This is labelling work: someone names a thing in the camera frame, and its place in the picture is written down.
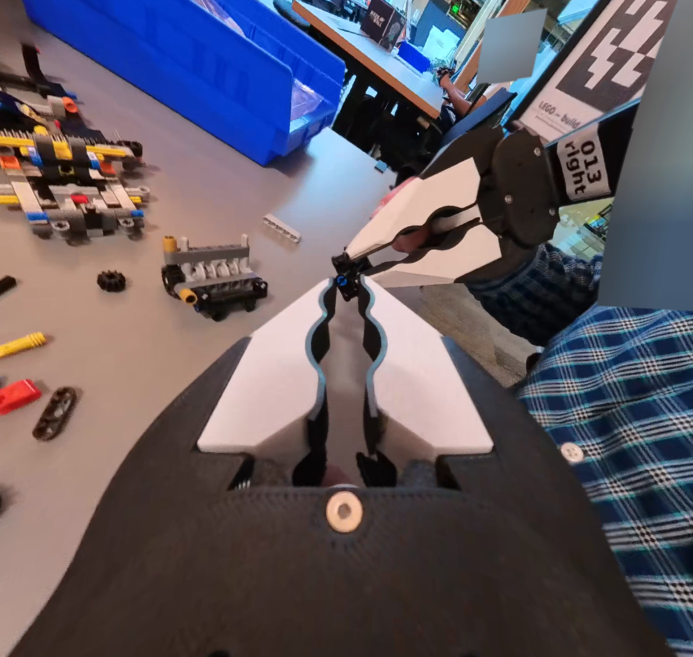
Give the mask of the red lego piece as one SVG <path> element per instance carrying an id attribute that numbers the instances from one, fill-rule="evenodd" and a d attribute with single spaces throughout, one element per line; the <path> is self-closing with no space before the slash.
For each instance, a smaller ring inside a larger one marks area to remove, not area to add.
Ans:
<path id="1" fill-rule="evenodd" d="M 42 391 L 30 379 L 22 379 L 1 388 L 1 416 L 30 405 L 42 397 Z"/>

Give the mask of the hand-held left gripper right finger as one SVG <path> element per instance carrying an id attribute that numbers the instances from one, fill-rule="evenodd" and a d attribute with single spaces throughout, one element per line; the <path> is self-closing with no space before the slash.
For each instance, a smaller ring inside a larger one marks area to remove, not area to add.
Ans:
<path id="1" fill-rule="evenodd" d="M 369 455 L 436 460 L 488 454 L 493 441 L 452 356 L 452 343 L 388 291 L 359 280 Z"/>

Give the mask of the person's right hand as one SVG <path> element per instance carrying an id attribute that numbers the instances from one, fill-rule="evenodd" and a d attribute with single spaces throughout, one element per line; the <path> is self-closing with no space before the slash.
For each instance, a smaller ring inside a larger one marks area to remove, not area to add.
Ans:
<path id="1" fill-rule="evenodd" d="M 391 244 L 391 248 L 398 253 L 411 254 L 425 246 L 432 237 L 432 224 L 417 228 L 409 234 L 399 235 Z"/>

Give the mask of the small grey lego engine assembly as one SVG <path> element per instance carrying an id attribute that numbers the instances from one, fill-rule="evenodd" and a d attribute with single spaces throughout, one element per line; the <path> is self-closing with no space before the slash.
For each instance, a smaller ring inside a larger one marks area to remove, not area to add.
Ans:
<path id="1" fill-rule="evenodd" d="M 164 236 L 161 279 L 166 293 L 200 315 L 221 322 L 232 310 L 252 312 L 268 284 L 249 265 L 249 237 L 228 245 L 192 246 L 187 237 Z"/>

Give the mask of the black round stool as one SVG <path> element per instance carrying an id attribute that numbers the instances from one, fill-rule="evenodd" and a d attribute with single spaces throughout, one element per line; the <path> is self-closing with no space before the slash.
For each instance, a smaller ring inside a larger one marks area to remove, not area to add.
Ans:
<path id="1" fill-rule="evenodd" d="M 307 32 L 310 30 L 310 23 L 307 22 L 301 15 L 299 15 L 292 8 L 292 2 L 290 0 L 273 0 L 274 10 L 283 19 L 289 21 L 294 26 Z"/>

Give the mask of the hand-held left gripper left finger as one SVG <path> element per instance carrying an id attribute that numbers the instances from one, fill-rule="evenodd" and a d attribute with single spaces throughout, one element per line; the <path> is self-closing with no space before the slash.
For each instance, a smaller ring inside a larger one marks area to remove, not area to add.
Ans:
<path id="1" fill-rule="evenodd" d="M 197 440 L 203 453 L 304 458 L 326 403 L 332 279 L 252 333 Z"/>

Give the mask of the large multicoloured lego assembly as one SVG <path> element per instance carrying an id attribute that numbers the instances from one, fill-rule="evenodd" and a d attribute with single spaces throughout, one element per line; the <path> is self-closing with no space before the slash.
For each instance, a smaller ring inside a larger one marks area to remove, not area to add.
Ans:
<path id="1" fill-rule="evenodd" d="M 24 74 L 1 72 L 1 205 L 43 240 L 140 238 L 150 191 L 126 181 L 145 166 L 142 144 L 91 127 L 77 96 L 44 74 L 39 50 L 20 48 Z"/>

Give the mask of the light grey lego beam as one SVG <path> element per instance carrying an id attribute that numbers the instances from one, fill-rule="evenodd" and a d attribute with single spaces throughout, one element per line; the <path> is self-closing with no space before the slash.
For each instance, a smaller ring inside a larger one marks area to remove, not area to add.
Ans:
<path id="1" fill-rule="evenodd" d="M 268 226 L 269 228 L 272 228 L 279 234 L 281 234 L 284 238 L 287 238 L 291 242 L 298 244 L 301 242 L 302 236 L 301 234 L 296 231 L 294 228 L 290 227 L 288 224 L 286 224 L 283 220 L 278 219 L 276 216 L 273 214 L 266 214 L 263 217 L 263 223 Z"/>

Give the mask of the long yellow ridged lego pin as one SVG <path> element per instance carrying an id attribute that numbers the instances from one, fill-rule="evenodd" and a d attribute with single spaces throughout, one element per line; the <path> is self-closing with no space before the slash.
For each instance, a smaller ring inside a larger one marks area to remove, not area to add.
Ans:
<path id="1" fill-rule="evenodd" d="M 1 360 L 24 351 L 42 347 L 46 343 L 47 337 L 42 332 L 31 332 L 23 337 L 7 341 L 1 344 L 0 347 Z"/>

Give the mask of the black lego beam with pins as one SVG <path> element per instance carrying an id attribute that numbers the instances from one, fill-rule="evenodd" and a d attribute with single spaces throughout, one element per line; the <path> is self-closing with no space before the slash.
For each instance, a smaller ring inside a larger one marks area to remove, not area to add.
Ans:
<path id="1" fill-rule="evenodd" d="M 332 257 L 335 269 L 335 285 L 345 302 L 350 302 L 359 293 L 359 279 L 372 268 L 368 257 L 352 259 L 345 251 Z"/>

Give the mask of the person's plaid shirt torso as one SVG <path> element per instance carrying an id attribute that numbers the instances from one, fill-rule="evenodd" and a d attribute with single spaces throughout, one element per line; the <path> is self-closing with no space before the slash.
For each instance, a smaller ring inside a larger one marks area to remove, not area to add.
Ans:
<path id="1" fill-rule="evenodd" d="M 636 600 L 692 655 L 692 313 L 593 306 L 512 331 L 543 347 L 517 392 L 581 482 Z"/>

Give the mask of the small blue box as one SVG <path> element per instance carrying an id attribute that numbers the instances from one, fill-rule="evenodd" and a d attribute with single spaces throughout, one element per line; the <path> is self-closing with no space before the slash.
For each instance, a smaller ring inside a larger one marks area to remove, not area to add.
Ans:
<path id="1" fill-rule="evenodd" d="M 424 74 L 429 72 L 431 60 L 409 41 L 402 41 L 396 49 L 397 58 L 410 66 L 416 72 Z"/>

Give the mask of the person's right forearm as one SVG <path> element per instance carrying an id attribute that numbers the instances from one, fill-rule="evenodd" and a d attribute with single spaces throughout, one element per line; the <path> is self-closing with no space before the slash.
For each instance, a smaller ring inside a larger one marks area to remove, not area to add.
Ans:
<path id="1" fill-rule="evenodd" d="M 603 254 L 586 261 L 546 243 L 516 271 L 466 281 L 465 286 L 510 333 L 545 348 L 560 334 L 586 327 L 597 301 L 602 262 Z"/>

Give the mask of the sign board with printed tag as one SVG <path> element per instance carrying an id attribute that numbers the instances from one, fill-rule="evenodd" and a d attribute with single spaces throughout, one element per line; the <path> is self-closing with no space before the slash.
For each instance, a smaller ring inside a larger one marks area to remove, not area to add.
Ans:
<path id="1" fill-rule="evenodd" d="M 678 0 L 572 0 L 559 24 L 577 22 L 563 47 L 505 116 L 552 142 L 640 98 Z"/>

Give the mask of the black lego link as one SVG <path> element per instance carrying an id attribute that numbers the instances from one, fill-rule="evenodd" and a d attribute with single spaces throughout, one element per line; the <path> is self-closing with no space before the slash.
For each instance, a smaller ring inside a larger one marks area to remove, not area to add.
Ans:
<path id="1" fill-rule="evenodd" d="M 51 394 L 32 430 L 33 439 L 48 442 L 60 435 L 77 403 L 78 393 L 75 388 L 69 386 L 57 388 Z"/>

